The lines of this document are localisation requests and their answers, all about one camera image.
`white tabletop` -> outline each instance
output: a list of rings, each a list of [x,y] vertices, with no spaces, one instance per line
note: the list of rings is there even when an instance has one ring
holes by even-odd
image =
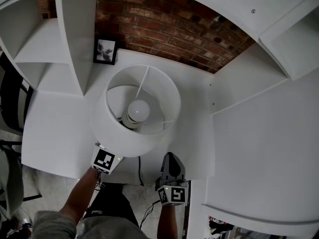
[[[84,97],[35,91],[22,141],[24,165],[70,178],[80,178],[91,162],[96,139],[90,127],[91,109],[111,76],[132,64],[149,64],[166,72],[181,96],[181,112],[173,130],[143,155],[142,179],[160,176],[163,156],[174,152],[186,167],[186,178],[214,175],[212,117],[206,90],[212,75],[189,66],[139,52],[119,50],[115,66],[94,64]],[[138,158],[125,158],[104,181],[139,184]]]

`framed photo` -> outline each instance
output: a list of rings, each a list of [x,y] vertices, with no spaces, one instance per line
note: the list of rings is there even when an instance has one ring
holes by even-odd
[[[117,41],[115,39],[104,38],[102,36],[95,37],[94,63],[114,65],[116,52]]]

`brick wall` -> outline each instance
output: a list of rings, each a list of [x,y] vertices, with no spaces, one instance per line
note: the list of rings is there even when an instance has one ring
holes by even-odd
[[[44,17],[56,17],[52,0],[39,4]],[[211,73],[254,43],[232,22],[194,0],[97,0],[95,22],[95,34],[117,38],[120,48]]]

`forearm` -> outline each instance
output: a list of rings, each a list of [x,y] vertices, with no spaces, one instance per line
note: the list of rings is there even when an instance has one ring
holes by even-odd
[[[60,213],[72,217],[76,224],[87,209],[97,182],[98,172],[89,168],[75,185]]]
[[[161,208],[158,239],[177,239],[177,225],[174,206],[162,206]]]

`black picture frame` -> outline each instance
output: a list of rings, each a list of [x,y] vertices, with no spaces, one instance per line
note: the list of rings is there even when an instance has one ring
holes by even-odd
[[[113,49],[113,55],[112,55],[112,60],[109,61],[108,59],[110,59],[109,57],[106,57],[106,55],[108,55],[107,53],[105,54],[101,54],[100,50],[98,48],[98,45],[103,45],[103,41],[105,41],[105,45],[110,45],[110,47],[104,47],[104,49],[108,48],[108,49]],[[115,65],[115,59],[116,59],[116,53],[118,50],[118,41],[117,39],[114,38],[109,38],[109,37],[105,37],[105,36],[100,36],[100,35],[96,35],[95,36],[95,40],[94,40],[94,54],[93,54],[93,62],[94,63],[100,63],[100,64],[108,64],[108,65]]]

